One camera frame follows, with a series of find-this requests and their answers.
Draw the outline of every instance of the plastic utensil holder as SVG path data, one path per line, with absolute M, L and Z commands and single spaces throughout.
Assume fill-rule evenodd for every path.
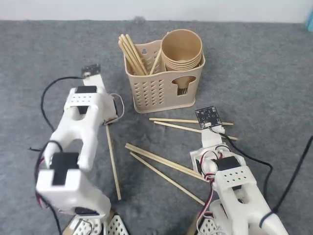
M 147 71 L 151 70 L 161 40 L 147 44 L 135 45 L 142 55 L 142 62 Z M 128 76 L 134 100 L 134 108 L 138 113 L 152 113 L 170 109 L 190 107 L 196 102 L 196 92 L 205 58 L 202 54 L 199 66 L 186 71 L 166 71 L 160 56 L 155 72 L 152 75 L 138 76 L 124 57 L 125 71 Z M 175 81 L 181 77 L 189 77 L 187 88 L 179 88 Z

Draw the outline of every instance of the white wall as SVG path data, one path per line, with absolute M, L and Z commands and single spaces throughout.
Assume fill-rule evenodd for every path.
M 0 20 L 302 23 L 312 10 L 313 0 L 0 0 Z

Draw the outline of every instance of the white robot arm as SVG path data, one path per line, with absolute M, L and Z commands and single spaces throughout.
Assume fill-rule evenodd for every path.
M 84 86 L 70 90 L 60 124 L 50 138 L 62 149 L 80 139 L 82 149 L 63 152 L 54 142 L 48 143 L 43 153 L 46 169 L 39 171 L 36 190 L 63 213 L 105 219 L 110 214 L 110 200 L 85 173 L 93 165 L 99 127 L 116 121 L 118 116 L 114 99 L 102 82 L 100 65 L 85 67 L 82 75 Z
M 275 214 L 259 228 L 270 208 L 244 158 L 232 153 L 218 134 L 224 133 L 224 129 L 215 107 L 202 109 L 197 116 L 203 128 L 202 148 L 190 152 L 190 156 L 194 171 L 204 178 L 214 177 L 212 186 L 219 200 L 213 201 L 209 208 L 220 229 L 227 235 L 287 235 Z

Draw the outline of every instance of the wooden chopstick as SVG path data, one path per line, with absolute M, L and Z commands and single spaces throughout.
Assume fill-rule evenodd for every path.
M 139 56 L 139 54 L 138 54 L 138 51 L 137 51 L 135 45 L 133 44 L 132 39 L 130 38 L 130 36 L 129 36 L 128 34 L 126 34 L 126 38 L 128 39 L 128 42 L 129 42 L 129 44 L 131 45 L 131 47 L 132 47 L 132 49 L 133 49 L 133 52 L 135 53 L 135 56 L 136 56 L 136 58 L 137 58 L 137 60 L 138 60 L 138 62 L 139 62 L 139 64 L 140 64 L 141 68 L 142 68 L 143 71 L 144 71 L 144 75 L 148 75 L 148 72 L 147 72 L 145 66 L 143 65 L 143 63 L 142 63 L 142 61 L 141 61 L 141 58 L 140 58 L 140 56 Z
M 194 128 L 190 128 L 190 127 L 185 127 L 185 126 L 179 126 L 179 125 L 169 124 L 169 123 L 161 122 L 161 121 L 154 121 L 154 123 L 155 123 L 155 124 L 159 124 L 159 125 L 163 125 L 163 126 L 174 127 L 174 128 L 182 129 L 182 130 L 186 130 L 186 131 L 193 131 L 193 132 L 201 133 L 201 130 L 194 129 Z
M 165 174 L 163 174 L 162 172 L 160 172 L 159 170 L 157 170 L 156 168 L 154 168 L 153 166 L 151 166 L 149 163 L 147 163 L 146 161 L 144 161 L 143 159 L 141 159 L 140 157 L 138 157 L 135 153 L 130 153 L 134 158 L 136 158 L 138 161 L 140 161 L 141 163 L 145 164 L 148 168 L 150 168 L 151 170 L 153 170 L 156 174 L 158 174 L 159 176 L 163 177 L 165 180 L 167 180 L 168 182 L 170 182 L 171 184 L 173 184 L 174 186 L 176 186 L 177 188 L 179 188 L 181 191 L 183 191 L 184 193 L 186 193 L 188 196 L 190 196 L 191 198 L 193 198 L 194 200 L 196 200 L 197 202 L 199 202 L 201 205 L 204 206 L 204 202 L 199 199 L 198 197 L 196 197 L 195 195 L 193 195 L 191 192 L 189 192 L 187 189 L 185 189 L 184 187 L 182 187 L 181 185 L 179 185 L 178 183 L 176 183 L 174 180 L 172 180 L 171 178 L 169 178 L 168 176 L 166 176 Z
M 185 123 L 199 123 L 198 120 L 188 120 L 188 119 L 172 119 L 172 118 L 156 118 L 151 117 L 149 118 L 150 121 L 169 121 L 169 122 L 185 122 Z M 222 125 L 225 126 L 232 126 L 234 125 L 231 122 L 222 122 Z
M 111 157 L 111 164 L 113 169 L 113 176 L 114 176 L 114 182 L 116 187 L 116 193 L 117 193 L 117 199 L 121 200 L 121 190 L 119 188 L 117 173 L 116 173 L 116 167 L 115 167 L 115 161 L 114 161 L 114 155 L 113 155 L 113 148 L 112 148 L 112 142 L 111 142 L 111 136 L 109 131 L 109 126 L 106 125 L 106 132 L 107 132 L 107 138 L 108 138 L 108 145 L 109 145 L 109 151 L 110 151 L 110 157 Z
M 201 175 L 197 174 L 197 173 L 194 172 L 193 170 L 191 170 L 191 169 L 189 169 L 189 168 L 186 168 L 186 167 L 184 167 L 184 166 L 181 166 L 181 165 L 179 165 L 179 164 L 177 164 L 177 163 L 174 163 L 174 162 L 172 162 L 172 161 L 170 161 L 170 160 L 168 160 L 168 159 L 162 158 L 162 157 L 160 157 L 160 156 L 158 156 L 158 155 L 155 155 L 155 154 L 153 154 L 153 153 L 150 153 L 150 152 L 148 152 L 148 151 L 146 151 L 146 150 L 143 150 L 143 149 L 141 149 L 141 148 L 138 148 L 138 147 L 136 147 L 136 146 L 134 146 L 134 145 L 131 145 L 131 144 L 129 144 L 129 143 L 126 143 L 125 148 L 127 148 L 127 149 L 129 149 L 130 151 L 133 151 L 133 152 L 135 152 L 135 153 L 138 153 L 138 154 L 140 154 L 140 155 L 143 155 L 143 156 L 145 156 L 145 157 L 147 157 L 147 158 L 150 158 L 150 159 L 152 159 L 152 160 L 154 160 L 154 161 L 156 161 L 156 162 L 159 162 L 159 163 L 162 163 L 162 164 L 164 164 L 164 165 L 167 165 L 167 166 L 169 166 L 169 167 L 171 167 L 171 168 L 173 168 L 173 169 L 179 170 L 179 171 L 181 171 L 181 172 L 183 172 L 183 173 L 185 173 L 185 174 L 188 174 L 188 175 L 190 175 L 190 176 L 193 176 L 193 177 L 195 177 L 195 178 L 197 178 L 197 179 L 200 179 L 200 180 L 205 181 L 205 179 L 204 179 L 203 177 L 201 177 Z
M 140 67 L 137 59 L 134 57 L 134 55 L 132 54 L 132 51 L 127 47 L 126 43 L 124 41 L 122 41 L 122 45 L 123 45 L 123 48 L 126 50 L 128 56 L 130 57 L 130 59 L 132 60 L 133 64 L 135 65 L 137 71 L 140 72 L 139 75 L 145 75 L 144 74 L 144 71 L 142 70 L 142 68 Z
M 130 58 L 132 59 L 133 63 L 136 65 L 137 69 L 140 71 L 141 75 L 145 75 L 145 72 L 139 63 L 139 61 L 135 55 L 135 52 L 132 49 L 132 46 L 130 45 L 130 43 L 127 40 L 127 38 L 125 37 L 125 35 L 121 34 L 121 36 L 118 37 L 118 39 L 123 43 L 124 48 L 126 49 L 127 53 L 129 54 Z
M 154 121 L 155 124 L 159 124 L 159 125 L 163 125 L 163 126 L 169 126 L 169 127 L 174 127 L 177 129 L 182 129 L 182 130 L 186 130 L 186 131 L 193 131 L 193 132 L 197 132 L 197 133 L 201 133 L 201 130 L 198 129 L 194 129 L 194 128 L 190 128 L 190 127 L 185 127 L 185 126 L 179 126 L 179 125 L 174 125 L 174 124 L 169 124 L 166 122 L 161 122 L 161 121 Z M 233 136 L 228 136 L 231 140 L 233 141 L 237 141 L 238 138 L 237 137 L 233 137 Z
M 137 67 L 135 66 L 135 64 L 133 63 L 132 59 L 130 58 L 129 54 L 127 53 L 126 49 L 124 48 L 123 42 L 122 41 L 118 41 L 118 45 L 121 48 L 121 50 L 123 51 L 127 61 L 130 63 L 131 67 L 133 68 L 134 72 L 137 75 L 141 75 L 141 72 L 137 69 Z
M 158 62 L 158 60 L 159 60 L 159 58 L 160 58 L 160 55 L 161 55 L 161 49 L 158 50 L 157 56 L 156 56 L 155 61 L 154 61 L 153 65 L 152 65 L 152 68 L 151 68 L 151 70 L 150 70 L 149 75 L 152 75 L 152 74 L 154 73 L 155 68 L 156 68 L 156 66 L 157 66 L 157 62 Z

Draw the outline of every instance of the stack of paper cups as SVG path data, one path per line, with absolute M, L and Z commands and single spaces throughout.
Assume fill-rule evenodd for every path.
M 186 71 L 196 67 L 202 57 L 202 41 L 195 32 L 176 29 L 162 39 L 161 56 L 168 70 Z

